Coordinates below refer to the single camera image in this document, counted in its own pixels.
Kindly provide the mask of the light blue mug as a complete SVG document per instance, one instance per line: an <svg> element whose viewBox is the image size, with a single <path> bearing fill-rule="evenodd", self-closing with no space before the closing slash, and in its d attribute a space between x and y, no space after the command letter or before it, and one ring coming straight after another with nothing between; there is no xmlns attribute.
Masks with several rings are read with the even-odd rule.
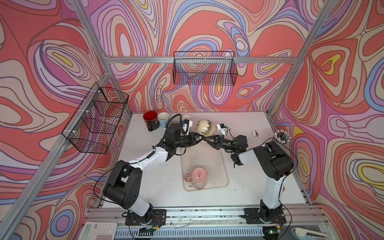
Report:
<svg viewBox="0 0 384 240"><path fill-rule="evenodd" d="M162 112L158 114L159 124L163 129L166 129L169 119L170 119L170 115L166 112Z"/></svg>

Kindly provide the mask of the purple mug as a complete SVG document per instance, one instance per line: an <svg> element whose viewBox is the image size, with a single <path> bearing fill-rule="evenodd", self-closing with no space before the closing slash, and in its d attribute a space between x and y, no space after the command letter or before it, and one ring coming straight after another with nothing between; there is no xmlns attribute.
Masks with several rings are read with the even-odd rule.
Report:
<svg viewBox="0 0 384 240"><path fill-rule="evenodd" d="M181 117L182 117L181 114L174 114L171 116L170 121L171 123L177 124L181 121Z"/></svg>

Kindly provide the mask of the white device bottom right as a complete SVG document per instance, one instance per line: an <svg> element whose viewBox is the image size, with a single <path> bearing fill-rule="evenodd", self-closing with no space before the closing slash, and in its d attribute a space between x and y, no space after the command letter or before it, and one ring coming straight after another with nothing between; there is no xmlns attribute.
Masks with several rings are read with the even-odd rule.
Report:
<svg viewBox="0 0 384 240"><path fill-rule="evenodd" d="M291 229L291 234L296 240L328 240L329 235L313 230L295 227Z"/></svg>

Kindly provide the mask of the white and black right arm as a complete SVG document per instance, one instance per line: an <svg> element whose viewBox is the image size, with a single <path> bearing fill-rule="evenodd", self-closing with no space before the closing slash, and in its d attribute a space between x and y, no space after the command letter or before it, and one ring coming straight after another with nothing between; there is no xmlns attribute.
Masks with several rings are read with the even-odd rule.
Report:
<svg viewBox="0 0 384 240"><path fill-rule="evenodd" d="M232 140L219 135L204 137L203 140L216 150L224 149L230 152L235 166L258 162L267 176L260 207L255 213L252 213L251 209L245 210L245 215L242 217L251 223L285 223L280 198L284 179L293 171L294 161L281 146L270 141L248 150L248 139L243 135Z"/></svg>

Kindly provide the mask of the white small mug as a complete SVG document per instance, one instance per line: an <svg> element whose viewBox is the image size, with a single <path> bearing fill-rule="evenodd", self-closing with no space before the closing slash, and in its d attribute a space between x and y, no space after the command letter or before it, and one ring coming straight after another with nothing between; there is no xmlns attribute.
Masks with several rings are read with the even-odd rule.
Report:
<svg viewBox="0 0 384 240"><path fill-rule="evenodd" d="M189 121L191 121L192 117L190 115L183 115L182 116L182 120L189 120Z"/></svg>

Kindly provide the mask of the cream speckled round mug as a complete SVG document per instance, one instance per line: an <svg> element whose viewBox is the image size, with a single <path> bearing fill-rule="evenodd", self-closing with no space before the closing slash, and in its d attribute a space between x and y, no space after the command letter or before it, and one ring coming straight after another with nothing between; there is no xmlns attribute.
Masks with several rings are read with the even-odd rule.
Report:
<svg viewBox="0 0 384 240"><path fill-rule="evenodd" d="M197 134L205 137L212 136L215 131L213 123L207 119L199 120L196 124L195 130Z"/></svg>

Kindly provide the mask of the pen holder with pens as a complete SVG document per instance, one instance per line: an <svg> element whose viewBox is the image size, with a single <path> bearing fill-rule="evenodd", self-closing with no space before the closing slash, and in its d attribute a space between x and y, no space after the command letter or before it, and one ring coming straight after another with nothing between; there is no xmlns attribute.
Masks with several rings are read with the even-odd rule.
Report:
<svg viewBox="0 0 384 240"><path fill-rule="evenodd" d="M291 136L287 131L277 130L274 132L274 140L281 145L287 144L291 140Z"/></svg>

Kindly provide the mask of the small white pink object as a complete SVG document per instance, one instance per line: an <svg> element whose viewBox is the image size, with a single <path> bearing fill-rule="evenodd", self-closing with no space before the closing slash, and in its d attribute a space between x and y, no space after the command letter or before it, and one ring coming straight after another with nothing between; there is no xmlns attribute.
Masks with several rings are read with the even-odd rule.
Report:
<svg viewBox="0 0 384 240"><path fill-rule="evenodd" d="M257 138L259 136L259 133L257 132L257 130L255 129L252 130L252 136L253 138Z"/></svg>

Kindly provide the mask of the pink patterned mug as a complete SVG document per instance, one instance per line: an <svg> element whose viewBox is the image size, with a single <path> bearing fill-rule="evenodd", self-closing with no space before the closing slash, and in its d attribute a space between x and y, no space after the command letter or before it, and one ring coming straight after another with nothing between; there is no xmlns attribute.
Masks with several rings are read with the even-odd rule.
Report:
<svg viewBox="0 0 384 240"><path fill-rule="evenodd" d="M191 174L184 177L186 182L192 184L195 189L203 189L207 184L208 173L204 168L195 168Z"/></svg>

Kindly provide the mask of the black skull mug red inside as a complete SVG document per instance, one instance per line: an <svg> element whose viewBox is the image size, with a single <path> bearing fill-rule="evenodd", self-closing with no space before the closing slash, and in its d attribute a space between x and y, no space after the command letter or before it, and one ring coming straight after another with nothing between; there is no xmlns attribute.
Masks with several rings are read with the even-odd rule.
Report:
<svg viewBox="0 0 384 240"><path fill-rule="evenodd" d="M149 132L157 130L160 127L158 113L156 111L145 112L143 119Z"/></svg>

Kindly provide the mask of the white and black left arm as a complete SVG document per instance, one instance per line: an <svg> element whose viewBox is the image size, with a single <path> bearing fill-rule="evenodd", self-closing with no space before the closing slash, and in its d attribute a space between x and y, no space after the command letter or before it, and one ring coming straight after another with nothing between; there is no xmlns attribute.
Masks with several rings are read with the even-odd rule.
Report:
<svg viewBox="0 0 384 240"><path fill-rule="evenodd" d="M171 124L152 151L136 160L115 164L105 183L103 196L128 210L138 218L138 222L148 224L153 218L153 205L140 197L143 173L168 161L176 154L177 148L192 147L205 138L195 132L186 133L180 124Z"/></svg>

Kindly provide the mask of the beige plastic tray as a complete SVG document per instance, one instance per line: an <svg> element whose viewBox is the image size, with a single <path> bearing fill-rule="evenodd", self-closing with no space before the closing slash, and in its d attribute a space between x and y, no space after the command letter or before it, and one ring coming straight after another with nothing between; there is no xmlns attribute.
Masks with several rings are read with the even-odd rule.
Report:
<svg viewBox="0 0 384 240"><path fill-rule="evenodd" d="M202 168L207 172L207 180L204 189L222 188L228 185L228 175L219 150L210 147L207 143L200 143L188 148L186 153L181 156L184 189L188 192L196 191L192 182L188 182L186 177L190 176L197 168Z"/></svg>

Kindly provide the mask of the white desk telephone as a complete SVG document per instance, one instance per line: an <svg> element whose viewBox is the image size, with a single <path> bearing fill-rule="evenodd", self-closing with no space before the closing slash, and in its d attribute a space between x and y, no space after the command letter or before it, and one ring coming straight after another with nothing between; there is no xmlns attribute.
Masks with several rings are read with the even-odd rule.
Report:
<svg viewBox="0 0 384 240"><path fill-rule="evenodd" d="M79 240L113 240L118 224L108 222L87 222L79 235Z"/></svg>

